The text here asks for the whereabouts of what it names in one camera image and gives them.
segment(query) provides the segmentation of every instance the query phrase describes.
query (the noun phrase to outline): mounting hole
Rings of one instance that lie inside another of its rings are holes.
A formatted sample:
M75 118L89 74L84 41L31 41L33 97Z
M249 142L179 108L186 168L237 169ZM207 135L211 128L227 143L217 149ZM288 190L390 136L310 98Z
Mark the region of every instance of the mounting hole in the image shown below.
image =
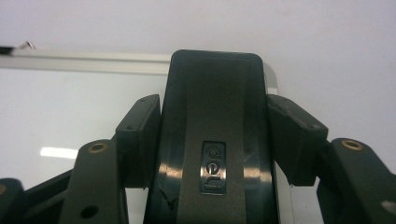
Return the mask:
M341 142L341 144L343 144L344 147L347 147L347 148L352 149L352 150L356 150L356 151L363 150L363 145L361 143L357 142L357 141L354 141L354 140L346 139L346 140L343 140Z
M98 153L107 149L107 144L105 143L97 143L88 148L88 151L91 153Z
M90 205L82 209L81 217L82 218L91 218L94 217L99 212L99 208L95 205Z
M1 185L0 184L0 195L2 195L4 192L6 192L6 190L7 190L6 185Z

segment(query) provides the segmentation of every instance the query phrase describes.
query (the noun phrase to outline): white wall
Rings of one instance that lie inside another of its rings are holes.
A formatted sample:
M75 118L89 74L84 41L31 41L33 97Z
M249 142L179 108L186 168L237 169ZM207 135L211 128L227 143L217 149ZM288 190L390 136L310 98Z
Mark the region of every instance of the white wall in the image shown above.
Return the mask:
M330 140L361 140L396 173L395 1L3 0L0 30L2 46L257 53L279 94L326 124ZM319 223L314 189L292 197L295 223Z

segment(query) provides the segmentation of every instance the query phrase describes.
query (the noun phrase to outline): screw hole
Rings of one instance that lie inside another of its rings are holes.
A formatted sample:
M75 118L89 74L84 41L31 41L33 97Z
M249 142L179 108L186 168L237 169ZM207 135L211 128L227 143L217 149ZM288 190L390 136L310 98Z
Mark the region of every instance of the screw hole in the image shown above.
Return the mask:
M94 217L98 213L98 211L99 208L95 205L87 206L81 211L81 217L82 218Z
M352 150L356 150L356 151L360 151L363 150L363 145L357 141L353 141L353 140L343 140L341 142L341 144L343 144L344 147L347 147L349 149Z
M92 146L90 146L88 148L88 151L91 153L98 153L101 152L103 150L107 149L107 144L104 143L98 143L98 144L94 144Z

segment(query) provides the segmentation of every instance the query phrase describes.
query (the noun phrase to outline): black plastic arm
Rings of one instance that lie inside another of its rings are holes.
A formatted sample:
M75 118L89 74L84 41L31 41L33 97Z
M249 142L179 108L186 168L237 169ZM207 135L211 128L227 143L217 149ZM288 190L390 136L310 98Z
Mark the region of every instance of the black plastic arm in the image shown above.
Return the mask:
M27 210L26 194L17 179L0 179L0 223L20 223Z
M113 141L94 141L79 150L67 190L58 223L128 223Z
M312 186L326 224L396 223L396 176L365 144L326 140L327 128L281 96L269 95L273 155L290 184Z
M154 177L161 124L160 96L138 100L116 129L121 177L125 188L144 189Z

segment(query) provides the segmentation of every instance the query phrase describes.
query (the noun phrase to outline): glossy black surface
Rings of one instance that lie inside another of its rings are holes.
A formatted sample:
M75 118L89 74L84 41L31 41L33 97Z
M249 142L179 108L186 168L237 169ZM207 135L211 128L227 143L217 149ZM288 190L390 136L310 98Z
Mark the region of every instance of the glossy black surface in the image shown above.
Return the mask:
M181 50L163 102L145 223L277 223L260 57ZM201 192L203 143L226 146L226 190Z

